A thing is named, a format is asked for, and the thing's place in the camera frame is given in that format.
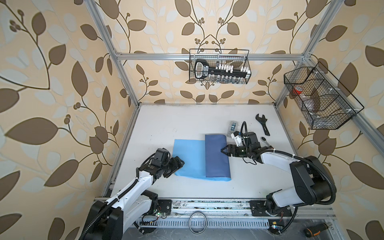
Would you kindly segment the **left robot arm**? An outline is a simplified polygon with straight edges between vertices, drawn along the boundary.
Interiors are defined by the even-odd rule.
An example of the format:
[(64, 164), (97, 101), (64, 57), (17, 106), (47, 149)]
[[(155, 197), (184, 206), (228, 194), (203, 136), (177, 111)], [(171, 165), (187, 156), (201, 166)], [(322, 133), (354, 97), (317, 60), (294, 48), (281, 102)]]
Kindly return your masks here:
[(148, 189), (161, 177), (168, 178), (184, 166), (179, 157), (159, 148), (140, 167), (134, 179), (109, 199), (92, 205), (80, 240), (121, 240), (139, 217), (158, 210), (158, 195)]

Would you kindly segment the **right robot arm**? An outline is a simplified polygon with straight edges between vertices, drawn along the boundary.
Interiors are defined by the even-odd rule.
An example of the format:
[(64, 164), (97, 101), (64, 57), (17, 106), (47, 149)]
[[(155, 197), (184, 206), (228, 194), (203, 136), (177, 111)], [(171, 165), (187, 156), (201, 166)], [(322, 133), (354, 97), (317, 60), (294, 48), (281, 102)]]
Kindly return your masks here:
[(274, 166), (289, 173), (293, 187), (272, 192), (265, 201), (251, 201), (250, 206), (257, 214), (277, 216), (289, 207), (331, 205), (336, 200), (337, 188), (318, 158), (302, 158), (279, 151), (270, 144), (261, 146), (255, 133), (234, 132), (235, 145), (227, 145), (221, 153), (229, 157), (249, 158), (250, 164)]

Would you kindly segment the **black adjustable wrench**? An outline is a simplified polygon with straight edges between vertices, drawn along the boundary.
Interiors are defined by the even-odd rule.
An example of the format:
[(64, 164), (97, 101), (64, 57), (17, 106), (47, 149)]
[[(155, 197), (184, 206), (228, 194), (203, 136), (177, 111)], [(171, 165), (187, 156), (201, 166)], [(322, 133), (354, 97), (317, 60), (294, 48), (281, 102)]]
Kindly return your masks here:
[(262, 115), (262, 116), (260, 117), (260, 115), (257, 114), (257, 115), (256, 115), (256, 120), (262, 125), (264, 134), (265, 134), (266, 136), (270, 136), (270, 132), (269, 132), (269, 130), (268, 130), (268, 128), (267, 128), (267, 125), (266, 125), (268, 119), (265, 117), (265, 115)]

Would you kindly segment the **red capped plastic item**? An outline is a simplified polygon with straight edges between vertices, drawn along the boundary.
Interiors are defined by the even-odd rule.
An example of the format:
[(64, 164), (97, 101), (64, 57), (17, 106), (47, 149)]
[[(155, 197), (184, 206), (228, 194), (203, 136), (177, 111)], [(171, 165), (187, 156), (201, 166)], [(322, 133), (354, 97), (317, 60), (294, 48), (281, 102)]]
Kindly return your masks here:
[(300, 86), (294, 86), (292, 89), (292, 95), (299, 96), (303, 92), (303, 88)]

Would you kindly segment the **orange black screwdriver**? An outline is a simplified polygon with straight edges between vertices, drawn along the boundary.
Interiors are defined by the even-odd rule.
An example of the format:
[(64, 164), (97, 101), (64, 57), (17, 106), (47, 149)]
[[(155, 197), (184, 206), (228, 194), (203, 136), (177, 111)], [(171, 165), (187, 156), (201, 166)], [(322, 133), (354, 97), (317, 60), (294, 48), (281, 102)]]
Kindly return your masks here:
[(303, 233), (307, 238), (312, 238), (319, 235), (321, 232), (328, 230), (331, 226), (332, 224), (329, 225), (327, 223), (320, 223), (304, 229)]

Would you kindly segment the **red handled ratchet wrench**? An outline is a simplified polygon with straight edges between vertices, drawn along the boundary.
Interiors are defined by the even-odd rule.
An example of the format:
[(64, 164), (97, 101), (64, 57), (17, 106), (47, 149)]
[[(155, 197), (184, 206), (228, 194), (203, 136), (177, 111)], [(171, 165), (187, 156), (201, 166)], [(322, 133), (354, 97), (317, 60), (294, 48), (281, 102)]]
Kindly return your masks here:
[(261, 137), (261, 140), (268, 146), (270, 147), (271, 145), (268, 143), (267, 139), (265, 137)]

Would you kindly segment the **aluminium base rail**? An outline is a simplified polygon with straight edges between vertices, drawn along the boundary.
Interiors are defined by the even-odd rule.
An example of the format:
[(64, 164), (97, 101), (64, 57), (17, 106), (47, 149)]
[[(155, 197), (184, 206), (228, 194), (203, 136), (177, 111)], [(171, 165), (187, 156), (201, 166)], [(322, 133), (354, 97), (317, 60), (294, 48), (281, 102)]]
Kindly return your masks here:
[(269, 229), (283, 228), (290, 219), (311, 223), (333, 223), (336, 215), (329, 206), (289, 207), (277, 216), (257, 214), (251, 201), (262, 199), (158, 199), (158, 210), (139, 217), (140, 228), (159, 229)]

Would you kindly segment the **black socket set rail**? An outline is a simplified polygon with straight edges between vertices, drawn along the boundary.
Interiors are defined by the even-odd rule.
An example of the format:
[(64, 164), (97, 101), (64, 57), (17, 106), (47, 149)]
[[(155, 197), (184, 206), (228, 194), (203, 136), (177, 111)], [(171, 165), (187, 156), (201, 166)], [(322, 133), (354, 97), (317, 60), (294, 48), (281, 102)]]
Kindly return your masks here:
[(228, 76), (232, 78), (244, 78), (247, 79), (251, 76), (252, 72), (248, 67), (241, 67), (240, 70), (236, 70), (232, 65), (221, 65), (218, 67), (211, 67), (206, 60), (198, 59), (193, 67), (193, 73), (196, 79), (205, 79), (206, 77), (213, 76)]

